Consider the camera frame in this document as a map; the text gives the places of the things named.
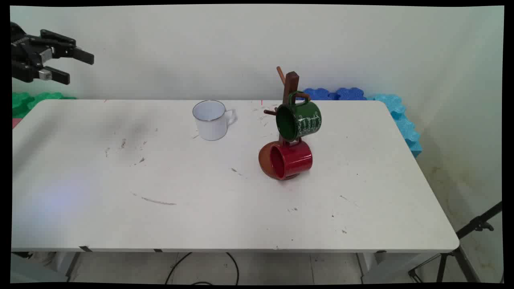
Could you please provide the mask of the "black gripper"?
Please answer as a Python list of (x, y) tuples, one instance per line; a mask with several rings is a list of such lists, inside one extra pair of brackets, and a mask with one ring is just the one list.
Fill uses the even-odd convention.
[(70, 84), (70, 74), (49, 66), (43, 67), (39, 55), (41, 45), (31, 44), (31, 39), (41, 38), (53, 51), (53, 58), (70, 57), (93, 65), (95, 56), (77, 47), (76, 40), (67, 36), (40, 30), (40, 34), (28, 35), (17, 23), (11, 22), (11, 64), (12, 77), (30, 83), (34, 79)]

